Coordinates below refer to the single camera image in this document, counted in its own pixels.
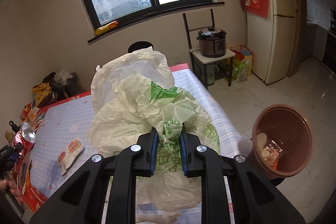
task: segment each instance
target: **electric pressure cooker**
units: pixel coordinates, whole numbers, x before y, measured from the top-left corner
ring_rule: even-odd
[[[201,53],[206,57],[224,56],[226,51],[225,35],[225,31],[214,26],[200,30],[196,39],[199,40]]]

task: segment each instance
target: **brown bowl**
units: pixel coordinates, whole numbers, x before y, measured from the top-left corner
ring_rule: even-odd
[[[277,170],[265,163],[256,148],[256,136],[261,132],[284,150]],[[308,164],[313,150],[307,120],[296,109],[283,104],[271,105],[259,114],[253,125],[252,142],[254,156],[269,178],[298,174]]]

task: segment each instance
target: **white plastic bag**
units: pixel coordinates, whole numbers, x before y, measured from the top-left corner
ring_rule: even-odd
[[[91,83],[91,100],[95,113],[115,98],[117,84],[130,75],[141,74],[159,86],[169,89],[174,86],[174,77],[167,66],[166,57],[152,47],[127,53],[96,68]]]
[[[171,212],[164,212],[162,214],[136,214],[135,215],[135,223],[141,222],[152,222],[158,224],[169,224],[174,223],[177,221],[177,218],[181,215],[180,211],[171,211]]]
[[[100,73],[98,70],[95,79],[103,78]],[[179,134],[184,123],[188,133],[197,135],[202,144],[220,153],[218,134],[210,116],[188,91],[179,87],[163,89],[139,71],[114,83],[114,98],[99,109],[92,121],[88,133],[92,146],[102,153],[116,155],[135,144],[141,134],[156,128],[160,143],[155,175],[137,179],[136,202],[152,203],[162,211],[193,208],[201,201],[201,181],[184,177]],[[167,223],[168,220],[163,222],[163,216],[147,221]]]
[[[72,77],[73,76],[70,74],[70,71],[68,69],[63,69],[55,74],[54,80],[56,84],[66,85],[68,82],[68,79]]]

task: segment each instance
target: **green plastic bag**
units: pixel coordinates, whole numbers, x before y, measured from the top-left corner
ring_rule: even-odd
[[[120,81],[115,98],[94,117],[88,138],[98,151],[116,155],[157,129],[159,147],[155,175],[137,180],[137,204],[153,203],[163,211],[192,208],[201,201],[200,178],[186,178],[181,169],[179,135],[186,131],[220,154],[219,137],[208,113],[179,87],[163,89],[135,74]]]

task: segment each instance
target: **electrical outlet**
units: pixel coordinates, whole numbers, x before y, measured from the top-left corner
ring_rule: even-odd
[[[175,65],[182,63],[179,56],[175,56]]]

